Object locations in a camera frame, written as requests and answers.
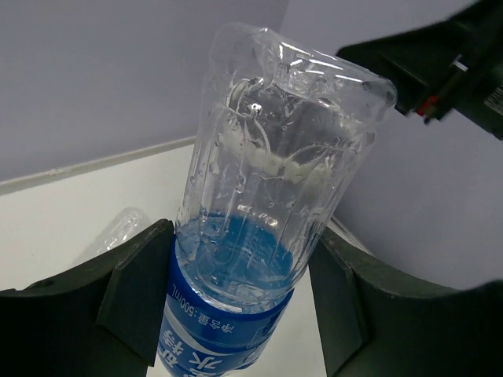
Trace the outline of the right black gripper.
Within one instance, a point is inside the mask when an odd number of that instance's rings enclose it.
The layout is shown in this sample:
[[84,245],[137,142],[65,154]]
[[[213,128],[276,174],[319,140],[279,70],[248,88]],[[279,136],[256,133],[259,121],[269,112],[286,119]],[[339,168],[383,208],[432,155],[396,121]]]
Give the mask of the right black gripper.
[[431,122],[455,110],[502,140],[501,1],[476,1],[447,20],[336,55],[392,81],[401,114]]

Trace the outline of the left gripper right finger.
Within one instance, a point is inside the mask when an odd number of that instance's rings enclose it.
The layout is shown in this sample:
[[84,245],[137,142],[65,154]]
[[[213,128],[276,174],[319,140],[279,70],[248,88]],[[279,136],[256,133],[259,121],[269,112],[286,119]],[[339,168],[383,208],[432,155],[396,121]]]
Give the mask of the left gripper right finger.
[[331,229],[309,272],[327,375],[501,375],[501,281],[468,290],[433,284]]

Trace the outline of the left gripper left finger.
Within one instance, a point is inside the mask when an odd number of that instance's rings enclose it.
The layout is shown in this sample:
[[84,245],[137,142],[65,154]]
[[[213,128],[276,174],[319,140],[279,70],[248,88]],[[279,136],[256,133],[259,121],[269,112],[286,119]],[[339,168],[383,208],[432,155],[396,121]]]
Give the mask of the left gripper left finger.
[[172,221],[23,290],[1,292],[3,376],[145,376],[156,362]]

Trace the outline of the blue label clear bottle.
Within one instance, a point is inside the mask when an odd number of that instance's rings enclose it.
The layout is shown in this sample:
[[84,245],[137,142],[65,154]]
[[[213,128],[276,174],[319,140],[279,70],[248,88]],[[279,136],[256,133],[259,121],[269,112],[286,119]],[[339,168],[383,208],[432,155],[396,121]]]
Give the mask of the blue label clear bottle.
[[173,376],[256,362],[397,92],[267,27],[213,41],[157,353]]

